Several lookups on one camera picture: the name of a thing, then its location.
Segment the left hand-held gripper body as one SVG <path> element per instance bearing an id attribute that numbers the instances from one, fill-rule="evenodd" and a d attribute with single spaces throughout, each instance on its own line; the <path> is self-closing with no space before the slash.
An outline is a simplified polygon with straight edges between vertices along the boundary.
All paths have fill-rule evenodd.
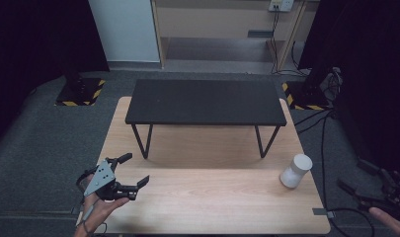
<path id="1" fill-rule="evenodd" d="M 118 158 L 106 158 L 96 168 L 92 180 L 83 192 L 84 197 L 95 193 L 102 200 L 117 200 L 129 198 L 135 200 L 137 186 L 123 186 L 117 181 L 115 169 Z"/>

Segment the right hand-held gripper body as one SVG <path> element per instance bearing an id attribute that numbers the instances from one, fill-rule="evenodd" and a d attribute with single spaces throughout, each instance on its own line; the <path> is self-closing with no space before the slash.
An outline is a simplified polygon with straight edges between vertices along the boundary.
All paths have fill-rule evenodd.
<path id="1" fill-rule="evenodd" d="M 360 204 L 360 208 L 363 210 L 368 210 L 370 207 L 377 207 L 400 221 L 400 174 L 398 172 L 388 173 L 396 183 L 396 190 L 394 194 L 385 193 L 381 187 L 381 195 L 376 196 L 361 193 L 362 198 L 358 198 L 358 202 Z"/>

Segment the white cylindrical container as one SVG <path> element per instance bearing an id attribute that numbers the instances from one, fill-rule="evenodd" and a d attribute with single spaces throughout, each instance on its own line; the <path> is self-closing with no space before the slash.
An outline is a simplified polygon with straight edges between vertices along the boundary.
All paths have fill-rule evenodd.
<path id="1" fill-rule="evenodd" d="M 310 157 L 305 154 L 297 154 L 293 157 L 289 166 L 280 174 L 280 181 L 285 187 L 295 189 L 312 167 L 313 162 Z"/>

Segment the person's right hand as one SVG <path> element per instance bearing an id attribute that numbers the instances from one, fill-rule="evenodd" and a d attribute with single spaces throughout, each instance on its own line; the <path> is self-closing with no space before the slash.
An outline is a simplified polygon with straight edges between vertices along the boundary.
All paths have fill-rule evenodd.
<path id="1" fill-rule="evenodd" d="M 371 207 L 368 212 L 385 226 L 389 227 L 397 237 L 400 237 L 400 221 L 377 207 Z"/>

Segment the person's left hand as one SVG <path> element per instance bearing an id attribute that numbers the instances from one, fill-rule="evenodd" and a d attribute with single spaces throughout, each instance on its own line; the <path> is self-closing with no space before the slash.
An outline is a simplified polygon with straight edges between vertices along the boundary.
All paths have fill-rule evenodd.
<path id="1" fill-rule="evenodd" d="M 76 227 L 73 237 L 90 237 L 105 220 L 121 206 L 129 202 L 127 197 L 106 202 L 95 193 L 84 198 L 83 214 L 89 216 Z"/>

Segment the black stand foot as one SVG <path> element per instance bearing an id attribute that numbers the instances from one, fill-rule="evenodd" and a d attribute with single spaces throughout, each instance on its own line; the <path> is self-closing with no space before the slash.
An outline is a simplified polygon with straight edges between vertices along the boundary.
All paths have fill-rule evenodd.
<path id="1" fill-rule="evenodd" d="M 358 160 L 357 166 L 372 176 L 375 176 L 379 172 L 377 166 L 363 159 Z"/>

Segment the grey tape strip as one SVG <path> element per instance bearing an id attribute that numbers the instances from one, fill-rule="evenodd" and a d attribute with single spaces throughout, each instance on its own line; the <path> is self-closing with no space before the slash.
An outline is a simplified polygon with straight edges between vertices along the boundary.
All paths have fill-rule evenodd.
<path id="1" fill-rule="evenodd" d="M 312 211 L 314 215 L 323 215 L 328 219 L 335 217 L 335 212 L 333 210 L 327 210 L 326 208 L 313 208 Z"/>

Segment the black stand base striped edge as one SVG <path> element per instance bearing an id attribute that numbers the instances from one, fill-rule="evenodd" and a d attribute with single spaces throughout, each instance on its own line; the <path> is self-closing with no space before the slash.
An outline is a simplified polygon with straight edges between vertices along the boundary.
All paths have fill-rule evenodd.
<path id="1" fill-rule="evenodd" d="M 304 82 L 286 81 L 281 84 L 288 106 L 293 110 L 322 111 L 330 108 L 319 86 L 307 88 Z"/>
<path id="2" fill-rule="evenodd" d="M 66 83 L 55 100 L 57 106 L 92 106 L 101 94 L 105 80 L 66 76 Z"/>

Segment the black curtain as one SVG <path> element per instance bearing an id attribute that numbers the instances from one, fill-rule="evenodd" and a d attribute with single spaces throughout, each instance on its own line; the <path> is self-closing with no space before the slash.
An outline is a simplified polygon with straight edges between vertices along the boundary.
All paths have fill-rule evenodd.
<path id="1" fill-rule="evenodd" d="M 335 105 L 352 146 L 400 173 L 400 0 L 320 0 L 299 66 L 306 96 L 341 70 Z"/>
<path id="2" fill-rule="evenodd" d="M 0 140 L 34 88 L 108 69 L 89 0 L 0 0 Z"/>

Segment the black low shelf with legs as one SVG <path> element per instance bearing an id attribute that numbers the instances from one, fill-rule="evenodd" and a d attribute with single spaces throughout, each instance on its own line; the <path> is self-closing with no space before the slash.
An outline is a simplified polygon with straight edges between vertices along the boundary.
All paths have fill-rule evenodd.
<path id="1" fill-rule="evenodd" d="M 147 158 L 156 124 L 252 125 L 260 136 L 262 126 L 278 132 L 286 118 L 271 81 L 141 79 L 125 122 Z"/>

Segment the white cabinet panel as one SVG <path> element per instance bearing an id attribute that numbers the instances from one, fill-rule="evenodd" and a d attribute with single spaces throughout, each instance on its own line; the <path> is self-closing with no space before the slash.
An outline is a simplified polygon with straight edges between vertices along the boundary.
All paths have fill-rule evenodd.
<path id="1" fill-rule="evenodd" d="M 151 0 L 89 0 L 109 62 L 160 61 Z"/>

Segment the light wooden shelf unit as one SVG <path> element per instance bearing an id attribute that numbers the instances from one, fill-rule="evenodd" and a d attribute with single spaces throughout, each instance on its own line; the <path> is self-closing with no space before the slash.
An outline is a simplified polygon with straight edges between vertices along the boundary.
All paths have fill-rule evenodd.
<path id="1" fill-rule="evenodd" d="M 283 70 L 295 41 L 305 41 L 320 0 L 294 0 L 290 12 L 270 12 L 271 0 L 151 0 L 159 55 L 166 62 L 170 40 L 242 40 L 249 30 L 273 31 L 264 39 Z"/>

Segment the grey rectangular plate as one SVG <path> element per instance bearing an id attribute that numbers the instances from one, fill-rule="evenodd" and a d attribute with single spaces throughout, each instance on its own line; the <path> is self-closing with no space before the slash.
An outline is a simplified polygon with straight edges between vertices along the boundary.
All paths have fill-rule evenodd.
<path id="1" fill-rule="evenodd" d="M 262 38 L 262 39 L 270 39 L 274 36 L 273 31 L 267 30 L 249 30 L 248 31 L 248 38 Z"/>

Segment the white wall power socket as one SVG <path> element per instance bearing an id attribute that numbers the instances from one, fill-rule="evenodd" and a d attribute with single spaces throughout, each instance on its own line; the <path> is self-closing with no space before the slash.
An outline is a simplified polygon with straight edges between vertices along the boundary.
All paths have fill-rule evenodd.
<path id="1" fill-rule="evenodd" d="M 270 12 L 290 12 L 294 0 L 271 0 L 269 5 Z"/>

